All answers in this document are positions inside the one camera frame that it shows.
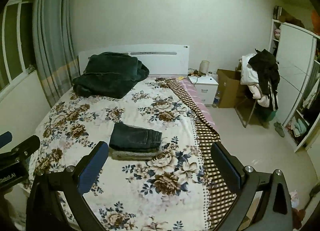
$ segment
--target dark green blanket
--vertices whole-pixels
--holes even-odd
[[[79,96],[101,95],[123,98],[149,70],[138,60],[122,53],[92,55],[83,75],[73,79],[73,90]]]

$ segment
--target curtain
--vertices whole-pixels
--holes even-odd
[[[53,106],[80,75],[70,32],[70,0],[34,0],[32,24],[40,81]]]

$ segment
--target metal bolt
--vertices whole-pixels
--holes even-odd
[[[244,169],[245,169],[247,172],[253,172],[253,167],[251,167],[251,166],[246,166]]]
[[[38,170],[38,171],[37,171],[37,175],[41,176],[41,175],[43,175],[43,174],[44,174],[44,171],[43,171],[43,170]]]
[[[73,165],[70,165],[66,168],[67,172],[73,172],[75,170],[75,167]]]
[[[281,170],[276,170],[276,175],[281,176],[282,175],[282,171]]]

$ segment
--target white headboard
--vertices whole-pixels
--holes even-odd
[[[80,73],[84,72],[91,55],[104,52],[127,53],[137,57],[150,70],[150,74],[188,73],[189,46],[174,44],[119,45],[79,52]]]

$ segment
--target nightstand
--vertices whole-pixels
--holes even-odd
[[[192,84],[195,84],[195,88],[198,92],[198,96],[201,98],[202,103],[206,106],[211,106],[218,89],[218,83],[214,78],[205,76],[198,78],[195,76],[188,76]]]

